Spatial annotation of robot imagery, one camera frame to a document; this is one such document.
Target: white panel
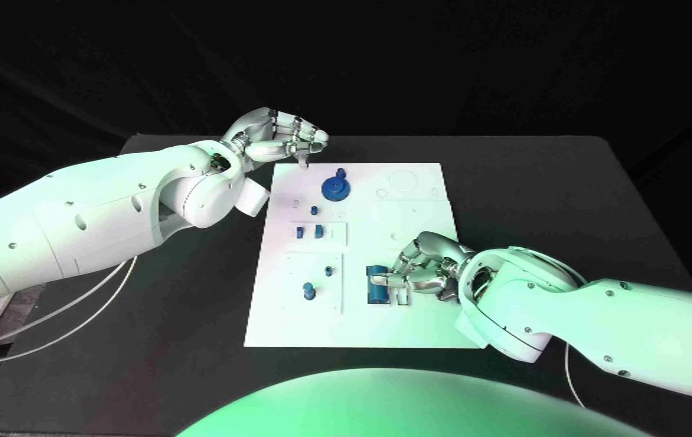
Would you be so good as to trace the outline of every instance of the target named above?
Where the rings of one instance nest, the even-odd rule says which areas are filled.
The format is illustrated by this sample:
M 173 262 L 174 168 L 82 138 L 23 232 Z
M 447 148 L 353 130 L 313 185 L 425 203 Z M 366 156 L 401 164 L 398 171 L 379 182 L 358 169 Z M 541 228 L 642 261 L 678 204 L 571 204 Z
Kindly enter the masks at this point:
M 330 202 L 321 183 L 339 167 L 352 190 L 342 202 Z M 317 215 L 310 214 L 313 205 Z M 298 224 L 306 228 L 300 240 Z M 321 242 L 313 237 L 316 224 L 324 225 Z M 456 302 L 412 294 L 408 306 L 368 304 L 366 266 L 389 267 L 425 230 L 457 240 L 440 164 L 310 164 L 307 171 L 277 164 L 245 345 L 477 348 L 454 328 Z M 311 282 L 303 277 L 324 285 L 323 264 L 337 258 L 340 312 L 339 280 L 321 294 L 317 288 L 314 300 L 303 297 L 303 284 Z

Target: robotic hand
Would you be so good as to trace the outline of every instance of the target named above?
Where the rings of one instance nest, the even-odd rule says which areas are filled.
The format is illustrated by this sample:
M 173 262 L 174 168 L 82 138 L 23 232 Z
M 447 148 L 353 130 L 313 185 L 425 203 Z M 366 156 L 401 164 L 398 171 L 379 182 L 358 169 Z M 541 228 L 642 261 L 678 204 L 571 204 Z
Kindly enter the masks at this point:
M 456 328 L 480 348 L 490 344 L 533 363 L 556 336 L 606 372 L 692 395 L 691 293 L 611 279 L 587 283 L 529 249 L 477 253 L 433 232 L 371 282 L 460 303 Z
M 267 107 L 245 114 L 219 142 L 125 154 L 66 167 L 0 199 L 0 297 L 115 266 L 234 207 L 252 217 L 267 190 L 245 177 L 296 157 L 307 169 L 329 136 Z

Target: hole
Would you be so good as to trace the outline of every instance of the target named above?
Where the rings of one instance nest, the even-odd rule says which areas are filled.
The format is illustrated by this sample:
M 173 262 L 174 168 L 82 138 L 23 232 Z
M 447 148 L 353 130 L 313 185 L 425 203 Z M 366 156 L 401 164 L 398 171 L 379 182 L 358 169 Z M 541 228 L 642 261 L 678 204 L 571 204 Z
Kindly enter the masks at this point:
M 79 230 L 87 230 L 87 222 L 79 214 L 75 215 L 75 225 Z
M 137 212 L 141 212 L 141 200 L 140 200 L 140 197 L 137 195 L 133 195 L 131 202 L 133 202 L 134 210 Z

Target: table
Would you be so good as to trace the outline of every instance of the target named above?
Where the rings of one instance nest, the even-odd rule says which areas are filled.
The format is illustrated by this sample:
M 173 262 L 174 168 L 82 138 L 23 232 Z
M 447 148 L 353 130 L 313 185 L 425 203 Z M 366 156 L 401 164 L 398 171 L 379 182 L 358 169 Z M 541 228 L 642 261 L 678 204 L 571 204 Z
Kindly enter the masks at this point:
M 123 153 L 209 136 L 136 135 Z M 334 136 L 314 162 L 440 162 L 457 232 L 471 248 L 520 245 L 587 279 L 623 278 L 692 291 L 692 280 L 607 142 L 597 137 Z M 265 187 L 272 165 L 252 172 Z M 405 367 L 506 382 L 571 400 L 564 344 L 535 364 L 494 349 L 245 348 L 265 211 L 234 211 L 209 229 L 179 232 L 138 259 L 131 282 L 91 324 L 0 368 L 0 431 L 172 435 L 261 388 L 337 369 Z M 35 319 L 81 295 L 105 272 L 48 285 Z M 69 330 L 120 278 L 66 315 L 17 338 L 13 352 Z M 587 407 L 656 435 L 680 435 L 691 398 L 606 374 L 572 351 Z

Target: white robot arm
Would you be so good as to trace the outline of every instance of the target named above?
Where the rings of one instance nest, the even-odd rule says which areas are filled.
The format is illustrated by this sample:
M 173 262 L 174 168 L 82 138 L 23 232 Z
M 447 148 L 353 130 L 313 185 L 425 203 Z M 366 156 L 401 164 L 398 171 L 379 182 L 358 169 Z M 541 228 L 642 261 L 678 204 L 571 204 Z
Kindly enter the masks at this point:
M 294 156 L 303 168 L 329 136 L 267 107 L 245 114 L 219 142 L 125 154 L 66 167 L 0 199 L 0 297 L 88 274 L 140 255 L 234 207 L 252 217 L 267 190 L 245 177 Z
M 692 294 L 601 279 L 522 247 L 473 252 L 433 232 L 404 249 L 373 284 L 461 304 L 457 330 L 479 347 L 535 362 L 559 337 L 606 371 L 692 395 Z

